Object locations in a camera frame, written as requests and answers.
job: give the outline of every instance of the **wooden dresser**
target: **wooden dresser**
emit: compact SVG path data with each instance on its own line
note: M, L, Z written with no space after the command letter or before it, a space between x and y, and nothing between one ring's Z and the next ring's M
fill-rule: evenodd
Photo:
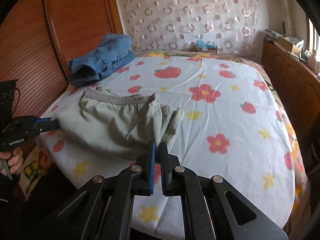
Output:
M284 105L300 146L307 145L320 112L320 81L304 63L267 41L263 44L261 62Z

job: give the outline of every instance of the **black pants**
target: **black pants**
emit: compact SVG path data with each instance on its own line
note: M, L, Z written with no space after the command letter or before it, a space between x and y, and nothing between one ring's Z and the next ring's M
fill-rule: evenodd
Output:
M0 239L23 239L23 236L33 226L36 226L38 222L62 205L76 191L77 189L59 168L56 165L51 166L47 174L41 177L32 190L28 201L24 204L19 214L11 212L13 209L10 206L8 206L5 214L2 214ZM130 240L135 239L156 240L154 237L131 229Z

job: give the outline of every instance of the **metal screw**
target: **metal screw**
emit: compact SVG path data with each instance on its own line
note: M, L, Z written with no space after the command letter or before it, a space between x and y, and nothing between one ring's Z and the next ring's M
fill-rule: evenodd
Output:
M141 171L141 167L139 165L133 165L131 167L131 170L134 172L138 172L138 171Z
M100 175L94 176L92 180L93 180L94 183L100 183L100 182L103 181L103 177L100 176Z
M176 172L184 172L184 167L182 167L182 166L177 166L177 167L174 168L174 170L175 170Z
M221 183L221 182L223 182L223 177L221 177L221 176L214 176L214 177L213 177L213 181L216 182L216 183Z

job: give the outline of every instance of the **denim fabric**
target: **denim fabric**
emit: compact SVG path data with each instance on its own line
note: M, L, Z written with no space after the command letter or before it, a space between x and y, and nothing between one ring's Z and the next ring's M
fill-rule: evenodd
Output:
M129 64L135 59L135 54L129 50L131 43L127 35L107 34L94 51L68 63L71 85L96 83Z

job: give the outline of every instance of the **bed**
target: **bed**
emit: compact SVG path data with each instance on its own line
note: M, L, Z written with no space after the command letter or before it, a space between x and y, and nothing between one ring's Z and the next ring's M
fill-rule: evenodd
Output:
M183 107L170 152L183 166L223 176L281 228L301 223L308 179L294 130L260 65L227 55L153 51L91 87L97 86L121 96L158 93L161 104ZM69 87L42 117L62 111L85 89ZM93 152L62 131L49 132L25 163L22 189L29 193L34 175L45 174L53 161L77 188L134 165ZM184 238L180 198L162 196L159 165L154 195L135 198L132 227L160 239Z

